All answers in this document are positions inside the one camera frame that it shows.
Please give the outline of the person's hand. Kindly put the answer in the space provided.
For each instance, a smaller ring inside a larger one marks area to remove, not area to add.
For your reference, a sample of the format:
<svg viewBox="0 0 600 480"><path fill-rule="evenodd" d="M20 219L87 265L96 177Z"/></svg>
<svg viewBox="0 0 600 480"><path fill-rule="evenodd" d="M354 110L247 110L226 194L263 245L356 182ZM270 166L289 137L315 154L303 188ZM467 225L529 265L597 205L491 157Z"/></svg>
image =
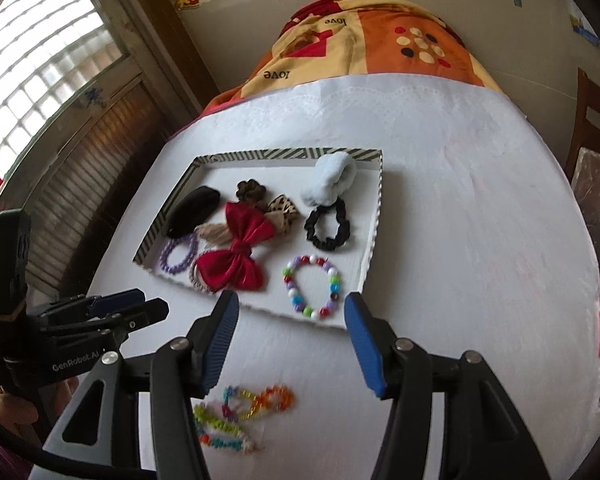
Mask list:
<svg viewBox="0 0 600 480"><path fill-rule="evenodd" d="M0 424L17 437L39 444L33 425L38 421L38 411L27 400L12 396L0 387Z"/></svg>

